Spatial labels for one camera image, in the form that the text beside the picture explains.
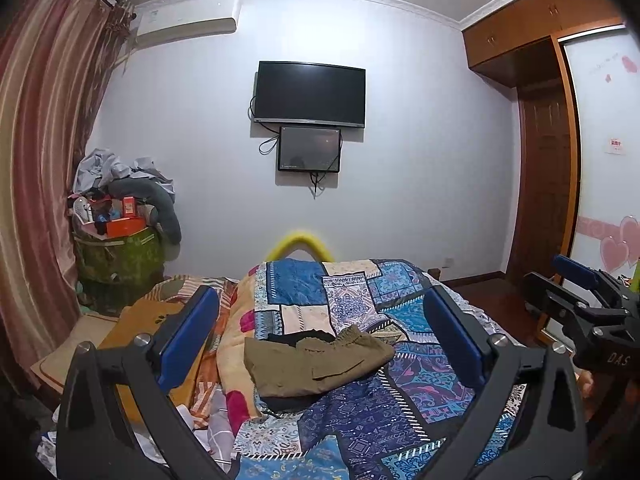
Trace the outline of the person's right hand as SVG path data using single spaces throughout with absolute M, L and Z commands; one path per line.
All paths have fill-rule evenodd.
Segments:
M 583 398 L 589 398 L 594 385 L 593 374 L 591 374 L 589 370 L 582 370 L 577 375 L 576 382 L 580 395 Z

